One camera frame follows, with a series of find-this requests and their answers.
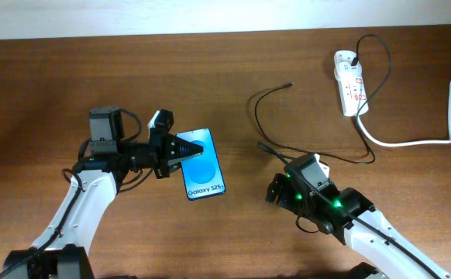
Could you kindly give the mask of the blue Galaxy smartphone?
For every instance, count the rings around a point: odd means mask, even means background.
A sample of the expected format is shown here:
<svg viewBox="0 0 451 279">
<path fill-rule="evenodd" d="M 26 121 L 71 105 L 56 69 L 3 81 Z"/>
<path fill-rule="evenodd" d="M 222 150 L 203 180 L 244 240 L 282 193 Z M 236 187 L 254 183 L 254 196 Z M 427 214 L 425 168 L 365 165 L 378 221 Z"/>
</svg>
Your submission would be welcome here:
<svg viewBox="0 0 451 279">
<path fill-rule="evenodd" d="M 186 160 L 181 165 L 187 198 L 194 201 L 223 195 L 226 184 L 210 129 L 196 129 L 178 133 L 177 136 L 203 147 L 201 155 Z"/>
</svg>

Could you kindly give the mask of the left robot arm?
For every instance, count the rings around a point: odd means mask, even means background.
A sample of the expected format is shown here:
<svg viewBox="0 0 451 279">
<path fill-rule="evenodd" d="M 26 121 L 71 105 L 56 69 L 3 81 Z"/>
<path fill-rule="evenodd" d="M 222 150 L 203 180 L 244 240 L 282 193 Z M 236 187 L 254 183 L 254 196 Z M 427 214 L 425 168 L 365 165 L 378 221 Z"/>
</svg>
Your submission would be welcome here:
<svg viewBox="0 0 451 279">
<path fill-rule="evenodd" d="M 61 171 L 70 185 L 66 197 L 29 249 L 9 253 L 0 278 L 92 278 L 88 251 L 116 195 L 145 181 L 144 170 L 166 178 L 203 153 L 202 146 L 170 133 L 172 112 L 156 111 L 142 143 L 124 135 L 124 113 L 120 107 L 89 112 L 91 136 L 81 144 L 77 163 Z"/>
</svg>

